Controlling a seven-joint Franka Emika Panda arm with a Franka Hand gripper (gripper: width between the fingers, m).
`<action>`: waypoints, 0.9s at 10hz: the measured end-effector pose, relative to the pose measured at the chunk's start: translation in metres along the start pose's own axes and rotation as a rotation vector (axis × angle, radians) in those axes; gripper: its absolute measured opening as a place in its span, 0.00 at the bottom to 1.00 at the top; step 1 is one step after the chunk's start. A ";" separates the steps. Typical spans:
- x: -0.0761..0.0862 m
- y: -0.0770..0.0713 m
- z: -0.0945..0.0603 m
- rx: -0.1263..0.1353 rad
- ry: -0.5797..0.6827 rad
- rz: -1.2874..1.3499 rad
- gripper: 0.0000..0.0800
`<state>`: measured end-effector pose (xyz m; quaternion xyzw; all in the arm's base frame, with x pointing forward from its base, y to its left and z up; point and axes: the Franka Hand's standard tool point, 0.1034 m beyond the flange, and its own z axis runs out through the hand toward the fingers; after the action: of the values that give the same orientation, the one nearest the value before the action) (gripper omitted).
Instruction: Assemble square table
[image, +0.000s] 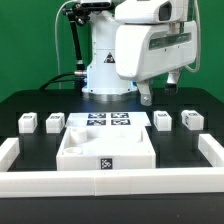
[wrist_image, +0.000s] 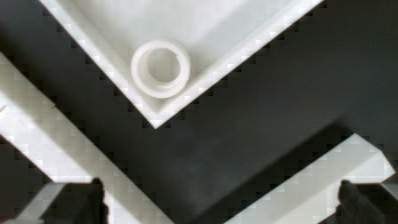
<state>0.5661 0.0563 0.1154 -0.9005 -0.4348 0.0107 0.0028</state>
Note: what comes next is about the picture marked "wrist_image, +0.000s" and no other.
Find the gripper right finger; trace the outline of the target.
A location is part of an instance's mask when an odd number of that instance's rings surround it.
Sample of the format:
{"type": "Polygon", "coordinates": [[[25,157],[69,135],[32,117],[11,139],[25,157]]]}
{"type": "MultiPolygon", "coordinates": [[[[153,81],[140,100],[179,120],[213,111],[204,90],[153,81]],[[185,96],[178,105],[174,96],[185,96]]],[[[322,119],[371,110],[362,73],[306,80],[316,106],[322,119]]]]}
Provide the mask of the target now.
{"type": "Polygon", "coordinates": [[[398,174],[380,183],[341,181],[332,224],[398,224],[398,174]]]}

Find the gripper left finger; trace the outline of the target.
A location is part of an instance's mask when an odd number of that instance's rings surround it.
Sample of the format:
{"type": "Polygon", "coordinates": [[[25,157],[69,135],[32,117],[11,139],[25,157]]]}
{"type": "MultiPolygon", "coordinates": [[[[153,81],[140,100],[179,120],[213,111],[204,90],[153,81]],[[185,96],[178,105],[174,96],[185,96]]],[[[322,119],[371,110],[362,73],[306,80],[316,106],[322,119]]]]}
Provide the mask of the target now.
{"type": "Polygon", "coordinates": [[[108,224],[101,180],[94,178],[89,183],[48,183],[12,224],[108,224]]]}

